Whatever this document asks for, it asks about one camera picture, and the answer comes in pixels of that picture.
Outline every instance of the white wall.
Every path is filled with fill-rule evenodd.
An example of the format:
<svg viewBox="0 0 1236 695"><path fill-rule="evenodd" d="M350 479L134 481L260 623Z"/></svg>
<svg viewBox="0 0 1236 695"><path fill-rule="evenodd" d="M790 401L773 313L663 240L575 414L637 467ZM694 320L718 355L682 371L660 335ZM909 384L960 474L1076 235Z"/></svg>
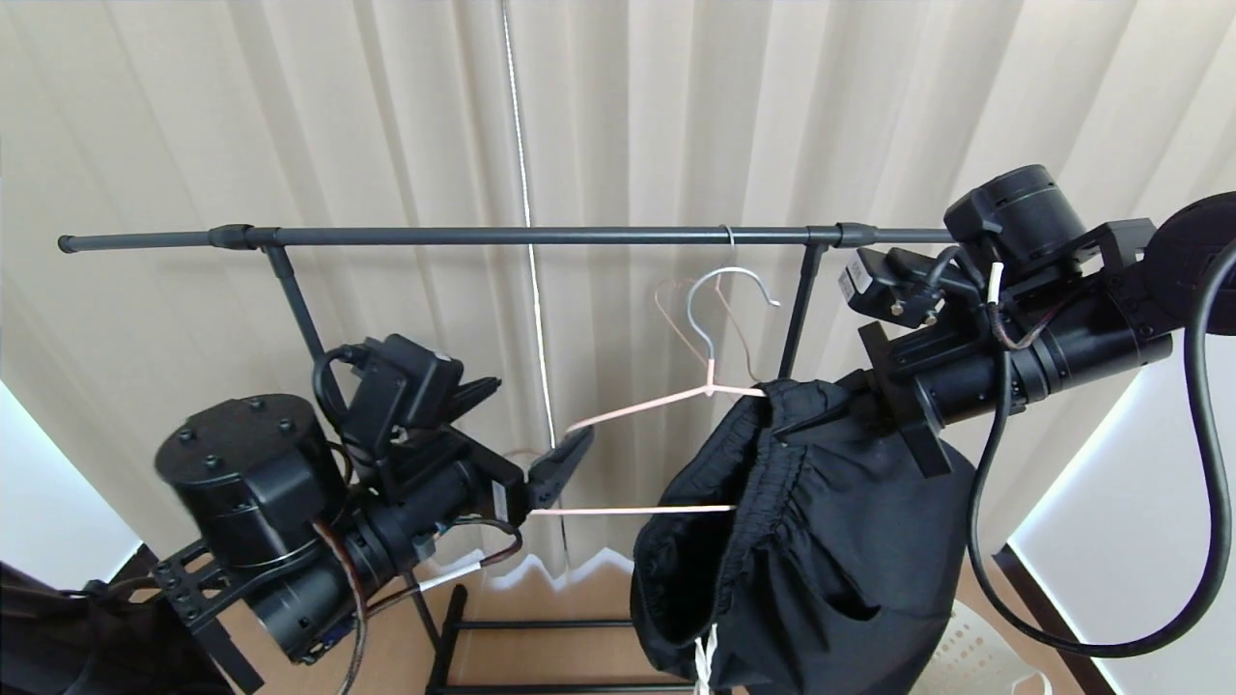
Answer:
<svg viewBox="0 0 1236 695"><path fill-rule="evenodd" d="M1201 573L1206 501L1175 354L1146 367L1011 540L1077 634L1127 641L1166 623ZM1208 339L1211 399L1236 465L1236 339ZM1099 662L1128 695L1232 693L1236 568L1205 618L1146 657Z"/></svg>
<svg viewBox="0 0 1236 695"><path fill-rule="evenodd" d="M0 382L0 559L57 589L110 580L141 545Z"/></svg>

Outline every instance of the horizontal bar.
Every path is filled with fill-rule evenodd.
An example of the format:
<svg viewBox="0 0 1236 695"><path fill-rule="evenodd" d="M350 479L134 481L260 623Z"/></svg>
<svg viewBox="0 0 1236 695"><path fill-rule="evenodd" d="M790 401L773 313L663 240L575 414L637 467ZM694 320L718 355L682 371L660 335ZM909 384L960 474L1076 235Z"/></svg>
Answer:
<svg viewBox="0 0 1236 695"><path fill-rule="evenodd" d="M695 690L693 683L545 683L540 685L441 685L426 689L436 695L565 695L566 693L662 693Z"/></svg>
<svg viewBox="0 0 1236 695"><path fill-rule="evenodd" d="M875 229L853 225L853 235L843 226L738 226L734 244L824 246L861 246L868 244L947 244L943 229ZM262 228L218 235L216 241L261 246L487 246L487 245L671 245L729 244L730 235L721 226L539 226L539 228ZM211 246L210 231L161 231L153 234L114 234L103 236L62 236L61 251L105 251L124 249L169 249Z"/></svg>
<svg viewBox="0 0 1236 695"><path fill-rule="evenodd" d="M630 627L630 618L574 621L460 621L460 629L571 629L587 627Z"/></svg>

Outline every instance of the dark baseboard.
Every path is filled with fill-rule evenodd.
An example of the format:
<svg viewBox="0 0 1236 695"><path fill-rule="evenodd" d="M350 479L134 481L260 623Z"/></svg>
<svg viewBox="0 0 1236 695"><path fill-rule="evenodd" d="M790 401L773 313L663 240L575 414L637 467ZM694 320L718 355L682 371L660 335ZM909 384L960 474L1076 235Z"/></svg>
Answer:
<svg viewBox="0 0 1236 695"><path fill-rule="evenodd" d="M1014 590L1021 596L1026 607L1030 608L1031 615L1035 616L1035 620L1038 621L1039 627L1044 632L1075 642L1078 638L1077 634L1069 629L1068 623L1064 622L1059 611L1056 610L1056 605L1052 603L1047 594L1035 581L1035 578L1031 576L1026 565L1022 564L1021 558L1017 556L1017 553L1014 553L1012 548L1005 545L996 553L995 560L1000 570L1004 571L1005 578L1009 579L1009 584L1012 584ZM1083 693L1086 695L1116 695L1111 684L1103 676L1103 672L1094 664L1094 659L1067 652L1059 652L1059 654L1064 659L1064 665L1073 673L1073 678L1077 679L1078 685L1082 686Z"/></svg>
<svg viewBox="0 0 1236 695"><path fill-rule="evenodd" d="M156 564L158 564L158 558L154 556L154 553L150 549L148 545L142 543L137 548L137 550L133 552L133 556L129 558L129 561L125 563L125 566L120 568L120 571L117 571L116 576L114 576L111 580L124 581L126 579L137 579L140 576L147 576L151 573L151 570L154 569Z"/></svg>

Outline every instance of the metal rod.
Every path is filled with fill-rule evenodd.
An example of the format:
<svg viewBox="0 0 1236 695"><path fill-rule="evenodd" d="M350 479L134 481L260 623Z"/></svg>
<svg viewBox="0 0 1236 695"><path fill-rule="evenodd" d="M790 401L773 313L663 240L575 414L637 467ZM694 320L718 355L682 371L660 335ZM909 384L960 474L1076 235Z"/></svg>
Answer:
<svg viewBox="0 0 1236 695"><path fill-rule="evenodd" d="M446 679L451 675L451 659L455 657L455 642L460 637L460 622L464 620L464 606L467 605L467 587L456 584L451 590L451 602L446 606L446 620L442 621L442 634L434 650L434 668L429 672L425 695L445 693Z"/></svg>
<svg viewBox="0 0 1236 695"><path fill-rule="evenodd" d="M630 618L623 620L569 620L569 621L464 621L460 629L582 629L588 627L630 627Z"/></svg>
<svg viewBox="0 0 1236 695"><path fill-rule="evenodd" d="M444 685L425 695L565 695L566 693L664 693L695 690L693 683L544 683L522 685Z"/></svg>
<svg viewBox="0 0 1236 695"><path fill-rule="evenodd" d="M781 369L777 378L790 378L794 360L798 355L798 341L802 339L802 326L807 320L807 305L811 303L811 288L819 275L819 258L824 246L811 245L802 251L802 268L798 272L798 292L794 296L794 313L790 314L790 328L785 334L785 349L781 352Z"/></svg>
<svg viewBox="0 0 1236 695"><path fill-rule="evenodd" d="M263 249L263 251L266 252L266 258L271 262L274 277L279 278L279 284L283 286L283 294L288 298L288 307L292 308L292 315L297 319L297 328L300 329L300 336L304 338L305 345L309 348L309 355L316 360L323 356L325 350L321 346L321 338L318 336L318 328L313 323L313 317L309 314L309 304L305 303L305 296L300 292L300 284L297 282L297 272L292 267L292 258L288 257L288 251L282 246L269 246ZM344 394L339 391L339 382L335 381L335 375L329 367L323 381L326 386L326 398L336 408L342 408Z"/></svg>
<svg viewBox="0 0 1236 695"><path fill-rule="evenodd" d="M737 226L734 244L806 244L836 246L840 226ZM880 229L861 244L944 244L952 241L943 229ZM251 247L271 246L486 246L486 245L656 245L729 244L729 234L718 226L539 226L539 228L271 228L251 229L245 240ZM62 251L124 249L167 249L210 246L209 231L166 231L110 236L62 236Z"/></svg>
<svg viewBox="0 0 1236 695"><path fill-rule="evenodd" d="M403 581L408 586L417 586L417 578L413 576L412 570L403 570ZM434 623L434 613L430 612L429 603L425 602L425 595L420 591L413 591L412 602L417 605L417 615L420 616L420 622L425 626L425 633L429 636L429 643L434 646L436 652L440 636L438 634L438 625Z"/></svg>

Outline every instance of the white wire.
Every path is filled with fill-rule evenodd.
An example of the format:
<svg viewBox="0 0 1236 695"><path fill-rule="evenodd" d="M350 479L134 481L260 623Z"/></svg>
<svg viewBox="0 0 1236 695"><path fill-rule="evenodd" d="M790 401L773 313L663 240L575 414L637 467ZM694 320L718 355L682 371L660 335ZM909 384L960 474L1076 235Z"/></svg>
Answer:
<svg viewBox="0 0 1236 695"><path fill-rule="evenodd" d="M524 226L533 226L533 208L528 198L528 167L524 163L524 131L519 121L519 90L515 88L515 56L510 49L509 0L502 0L502 38L507 45L507 77L510 82L510 110L515 124L515 151L519 153L519 189L524 203ZM540 283L536 279L536 247L528 245L528 271L533 287L533 323L536 330L536 362L540 367L541 399L545 402L545 427L549 430L549 448L557 441L554 432L554 407L549 398L549 367L545 361L545 324L541 318Z"/></svg>

